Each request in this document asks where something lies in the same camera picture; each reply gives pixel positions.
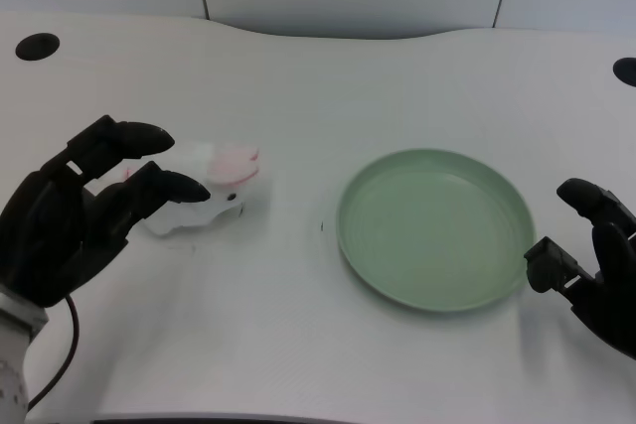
round hole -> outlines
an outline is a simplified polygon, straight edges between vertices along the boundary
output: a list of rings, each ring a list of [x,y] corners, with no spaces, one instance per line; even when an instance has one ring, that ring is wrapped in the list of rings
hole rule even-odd
[[[60,39],[53,34],[35,34],[27,37],[16,47],[20,60],[34,62],[54,54],[60,47]]]
[[[636,86],[636,59],[620,59],[614,64],[614,74],[623,83]]]

robotic hand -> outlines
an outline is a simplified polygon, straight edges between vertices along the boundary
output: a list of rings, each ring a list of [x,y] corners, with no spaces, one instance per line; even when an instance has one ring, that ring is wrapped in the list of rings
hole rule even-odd
[[[156,126],[104,116],[29,174],[0,214],[1,422],[22,422],[26,415],[22,360],[47,322],[43,309],[103,270],[140,220],[169,201],[210,197],[195,180],[153,162],[96,196],[84,188],[123,159],[161,153],[173,144]]]
[[[636,217],[612,193],[582,179],[565,181],[556,193],[592,222],[600,271],[592,278],[544,237],[525,255],[530,285],[539,293],[564,295],[590,330],[636,358]]]

